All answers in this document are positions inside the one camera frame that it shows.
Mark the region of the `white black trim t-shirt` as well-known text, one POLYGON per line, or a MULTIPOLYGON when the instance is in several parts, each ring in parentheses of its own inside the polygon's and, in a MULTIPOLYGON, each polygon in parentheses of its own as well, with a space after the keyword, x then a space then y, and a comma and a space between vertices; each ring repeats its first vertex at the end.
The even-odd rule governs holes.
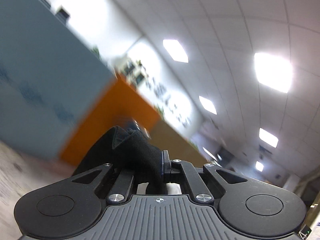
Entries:
POLYGON ((138 184, 147 183, 145 194, 181 194, 180 186, 164 180, 170 167, 169 154, 153 146, 136 129, 109 129, 87 152, 73 175, 110 163, 134 173, 138 184))

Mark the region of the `brown cardboard box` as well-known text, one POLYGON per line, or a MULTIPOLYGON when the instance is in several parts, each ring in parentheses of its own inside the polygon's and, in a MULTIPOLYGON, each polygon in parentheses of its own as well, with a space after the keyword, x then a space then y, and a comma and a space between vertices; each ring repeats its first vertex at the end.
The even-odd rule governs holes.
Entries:
POLYGON ((150 143, 160 150, 168 150, 169 157, 192 163, 195 167, 202 167, 208 163, 184 137, 179 135, 164 120, 159 120, 150 132, 150 143))

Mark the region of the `orange cardboard box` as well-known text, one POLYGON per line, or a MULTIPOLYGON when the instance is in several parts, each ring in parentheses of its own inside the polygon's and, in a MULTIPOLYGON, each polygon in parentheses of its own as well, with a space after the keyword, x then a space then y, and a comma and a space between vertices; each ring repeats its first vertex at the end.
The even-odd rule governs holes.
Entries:
POLYGON ((78 166, 87 151, 106 131, 116 125, 124 126, 131 119, 150 131, 160 120, 160 115, 128 85, 123 76, 117 75, 116 81, 103 91, 73 129, 59 154, 59 159, 78 166))

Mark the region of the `printed grey bed sheet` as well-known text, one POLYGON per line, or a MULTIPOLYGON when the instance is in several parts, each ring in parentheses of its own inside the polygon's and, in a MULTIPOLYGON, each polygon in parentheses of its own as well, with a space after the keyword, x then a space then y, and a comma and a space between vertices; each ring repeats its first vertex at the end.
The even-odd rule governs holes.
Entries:
POLYGON ((1 142, 1 239, 19 239, 16 202, 26 193, 72 175, 74 167, 16 152, 1 142))

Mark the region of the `large blue cardboard box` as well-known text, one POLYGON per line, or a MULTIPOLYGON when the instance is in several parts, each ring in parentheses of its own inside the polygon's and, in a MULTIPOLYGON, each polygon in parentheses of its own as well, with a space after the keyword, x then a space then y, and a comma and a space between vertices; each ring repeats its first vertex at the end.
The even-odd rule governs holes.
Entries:
POLYGON ((1 0, 1 141, 54 159, 115 75, 41 0, 1 0))

